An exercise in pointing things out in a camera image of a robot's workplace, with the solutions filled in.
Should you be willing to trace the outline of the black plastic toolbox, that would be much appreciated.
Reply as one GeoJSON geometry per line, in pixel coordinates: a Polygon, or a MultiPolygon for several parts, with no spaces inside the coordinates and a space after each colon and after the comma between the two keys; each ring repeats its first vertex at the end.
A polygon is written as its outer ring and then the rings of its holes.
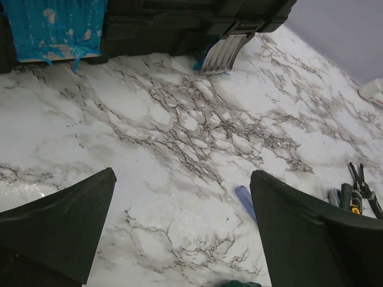
{"type": "Polygon", "coordinates": [[[201,74],[229,72],[257,33],[288,19],[293,1],[2,1],[1,72],[26,62],[195,54],[201,74]]]}

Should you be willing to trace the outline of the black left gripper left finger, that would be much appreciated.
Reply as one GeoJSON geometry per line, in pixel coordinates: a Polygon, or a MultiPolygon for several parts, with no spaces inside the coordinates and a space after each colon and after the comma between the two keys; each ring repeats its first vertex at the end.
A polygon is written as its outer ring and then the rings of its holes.
{"type": "Polygon", "coordinates": [[[116,181],[109,167],[1,212],[1,286],[85,285],[116,181]]]}

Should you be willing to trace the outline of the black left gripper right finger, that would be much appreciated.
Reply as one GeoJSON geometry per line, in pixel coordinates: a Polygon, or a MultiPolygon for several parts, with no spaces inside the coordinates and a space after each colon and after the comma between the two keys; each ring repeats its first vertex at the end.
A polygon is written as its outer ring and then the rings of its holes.
{"type": "Polygon", "coordinates": [[[250,190],[272,286],[382,286],[382,221],[262,170],[250,190]]]}

